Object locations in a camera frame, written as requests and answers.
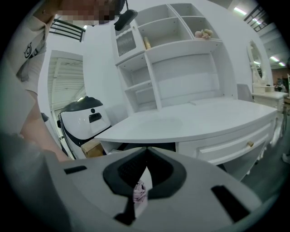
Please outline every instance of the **pink fabric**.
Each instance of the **pink fabric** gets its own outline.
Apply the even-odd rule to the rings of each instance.
[[[134,188],[133,202],[141,203],[144,201],[145,196],[146,196],[146,187],[144,185],[144,182],[142,180],[139,180],[138,184]]]

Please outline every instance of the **white wall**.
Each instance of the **white wall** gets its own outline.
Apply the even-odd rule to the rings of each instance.
[[[83,74],[87,96],[104,104],[112,125],[128,117],[118,71],[114,65],[109,25],[87,28]]]
[[[270,63],[259,35],[229,10],[207,0],[134,0],[129,2],[129,7],[140,11],[156,5],[179,2],[193,3],[214,27],[227,49],[237,83],[247,84],[252,91],[252,73],[247,54],[247,44],[251,39],[260,49],[266,73],[272,83]],[[101,100],[112,122],[119,122],[125,118],[126,113],[113,60],[110,26],[88,27],[84,43],[83,70],[87,94]]]
[[[45,113],[49,117],[49,121],[55,130],[55,134],[57,134],[48,101],[48,68],[50,57],[53,50],[83,55],[84,46],[83,43],[80,43],[75,39],[54,34],[48,35],[46,43],[46,53],[38,84],[38,103],[40,111]]]

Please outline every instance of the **white shirt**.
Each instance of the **white shirt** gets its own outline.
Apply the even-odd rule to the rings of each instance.
[[[53,17],[46,25],[34,16],[15,32],[0,66],[0,131],[19,134],[35,100],[46,51],[45,40]]]

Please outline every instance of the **oval mirror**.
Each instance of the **oval mirror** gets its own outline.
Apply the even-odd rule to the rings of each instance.
[[[263,59],[254,41],[250,41],[247,50],[253,73],[253,83],[260,84],[262,86],[267,85],[268,79],[264,69]]]

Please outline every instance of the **stuffed toy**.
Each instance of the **stuffed toy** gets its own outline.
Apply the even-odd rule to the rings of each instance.
[[[201,33],[201,31],[195,32],[195,38],[201,38],[202,36],[203,36],[203,34]]]
[[[203,38],[203,39],[210,39],[213,34],[212,30],[204,29],[201,31],[195,32],[195,38]]]

